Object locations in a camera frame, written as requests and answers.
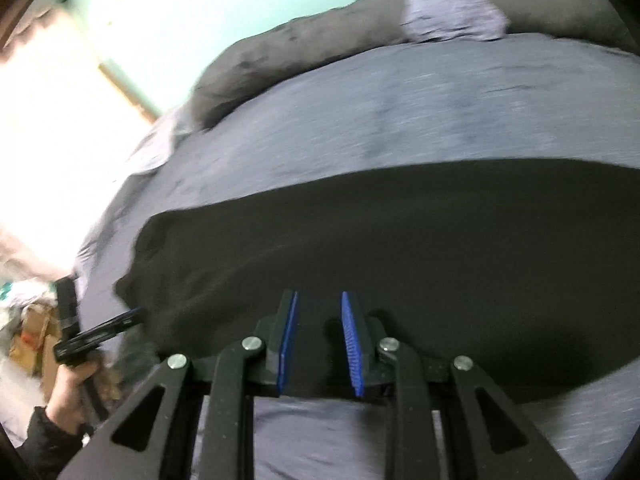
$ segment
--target gray blanket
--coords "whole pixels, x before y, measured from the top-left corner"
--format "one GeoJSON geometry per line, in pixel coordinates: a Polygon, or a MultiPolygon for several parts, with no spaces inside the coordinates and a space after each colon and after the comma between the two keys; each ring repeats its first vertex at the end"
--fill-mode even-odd
{"type": "MultiPolygon", "coordinates": [[[[92,326],[123,311],[112,286],[127,270],[137,232],[155,213],[349,171],[443,160],[548,156],[640,168],[639,91],[636,56],[540,34],[379,48],[292,78],[215,128],[185,138],[156,173],[136,177],[137,200],[98,240],[102,249],[81,305],[83,321],[92,326]]],[[[137,358],[123,362],[134,380],[137,358]]],[[[526,410],[581,479],[599,480],[638,427],[639,386],[636,362],[526,410]],[[603,392],[615,392],[615,402],[603,392]]],[[[342,408],[285,404],[265,410],[257,417],[264,413],[262,426],[277,442],[258,434],[258,452],[266,449],[269,457],[258,478],[371,478],[377,451],[366,430],[374,415],[358,415],[362,408],[348,415],[364,421],[350,431],[350,438],[363,440],[352,450],[359,458],[347,465],[327,433],[342,431],[339,420],[327,422],[340,419],[342,408]],[[282,420],[269,418],[269,410],[282,410],[282,420]],[[300,432],[288,426],[296,410],[310,410],[309,420],[319,420],[308,434],[319,445],[309,443],[304,452],[300,432]],[[283,456],[289,449],[300,455],[283,456]],[[332,469],[340,467],[350,469],[332,469]]]]}
{"type": "MultiPolygon", "coordinates": [[[[204,71],[190,99],[193,119],[210,128],[248,99],[289,77],[372,48],[405,43],[408,0],[357,0],[296,18],[231,45],[204,71]]],[[[488,0],[510,22],[508,32],[542,32],[637,52],[608,0],[488,0]]]]}

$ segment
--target person's arm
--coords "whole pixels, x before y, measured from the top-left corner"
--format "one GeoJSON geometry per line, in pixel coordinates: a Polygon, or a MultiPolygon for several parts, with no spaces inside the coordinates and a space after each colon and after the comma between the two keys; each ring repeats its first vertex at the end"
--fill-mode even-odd
{"type": "Polygon", "coordinates": [[[37,407],[31,416],[27,440],[17,451],[42,480],[55,480],[82,449],[79,430],[84,410],[79,387],[98,367],[97,362],[75,368],[61,365],[47,407],[37,407]]]}

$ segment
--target clutter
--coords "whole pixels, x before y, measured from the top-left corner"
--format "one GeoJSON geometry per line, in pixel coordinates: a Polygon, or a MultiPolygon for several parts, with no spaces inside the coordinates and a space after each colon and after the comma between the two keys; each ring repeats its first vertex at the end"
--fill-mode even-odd
{"type": "MultiPolygon", "coordinates": [[[[53,353],[53,347],[60,341],[59,336],[47,335],[42,349],[42,381],[40,389],[45,402],[49,402],[53,386],[56,383],[56,375],[60,366],[53,353]]],[[[120,400],[122,393],[119,384],[122,382],[121,375],[113,368],[101,368],[92,379],[95,381],[100,400],[109,404],[120,400]]]]}
{"type": "Polygon", "coordinates": [[[25,307],[36,301],[50,306],[56,304],[56,295],[49,283],[33,278],[0,287],[0,308],[25,307]]]}
{"type": "Polygon", "coordinates": [[[47,335],[60,338],[55,307],[41,303],[28,305],[22,311],[22,326],[20,333],[14,335],[9,358],[29,375],[39,374],[47,335]]]}
{"type": "Polygon", "coordinates": [[[9,354],[14,334],[20,329],[20,308],[0,308],[0,352],[9,354]]]}

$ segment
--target gray bedsheet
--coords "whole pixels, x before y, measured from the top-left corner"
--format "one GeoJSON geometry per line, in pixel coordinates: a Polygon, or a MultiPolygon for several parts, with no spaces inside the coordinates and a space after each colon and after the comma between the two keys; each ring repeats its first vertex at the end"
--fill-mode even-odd
{"type": "MultiPolygon", "coordinates": [[[[339,173],[444,160],[547,156],[640,168],[639,91],[636,56],[539,34],[379,48],[287,80],[213,129],[185,138],[155,173],[135,177],[135,200],[98,236],[83,322],[91,326],[123,311],[112,286],[153,214],[339,173]]],[[[124,362],[133,379],[135,360],[124,362]]],[[[581,479],[597,480],[640,423],[638,391],[635,362],[525,410],[581,479]]],[[[368,438],[365,408],[262,405],[258,452],[266,449],[267,458],[257,462],[258,478],[375,478],[375,446],[362,441],[353,444],[353,455],[335,454],[329,436],[350,417],[351,436],[368,438]],[[292,424],[292,413],[323,421],[305,433],[316,446],[303,447],[304,423],[292,424]],[[264,440],[267,431],[275,432],[272,442],[264,440]],[[356,458],[346,464],[349,456],[356,458]]]]}

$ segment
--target cardboard box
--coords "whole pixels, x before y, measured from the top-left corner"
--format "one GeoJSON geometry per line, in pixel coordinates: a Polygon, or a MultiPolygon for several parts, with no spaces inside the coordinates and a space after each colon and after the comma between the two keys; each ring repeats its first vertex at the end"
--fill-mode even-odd
{"type": "Polygon", "coordinates": [[[54,335],[47,335],[44,338],[44,346],[42,348],[42,381],[40,382],[40,389],[44,396],[45,402],[49,402],[51,393],[53,391],[53,385],[56,383],[56,375],[58,374],[58,366],[56,358],[53,356],[53,347],[60,341],[59,338],[54,335]]]}
{"type": "Polygon", "coordinates": [[[38,371],[39,357],[40,352],[37,349],[33,349],[25,343],[19,335],[14,336],[14,343],[9,350],[9,358],[30,376],[38,371]]]}
{"type": "Polygon", "coordinates": [[[47,325],[47,335],[52,335],[57,339],[62,339],[62,330],[58,320],[58,310],[53,308],[50,311],[49,324],[47,325]]]}
{"type": "Polygon", "coordinates": [[[55,327],[50,327],[52,311],[51,307],[37,303],[28,306],[24,311],[22,339],[35,350],[42,348],[47,333],[52,333],[56,330],[55,327]]]}

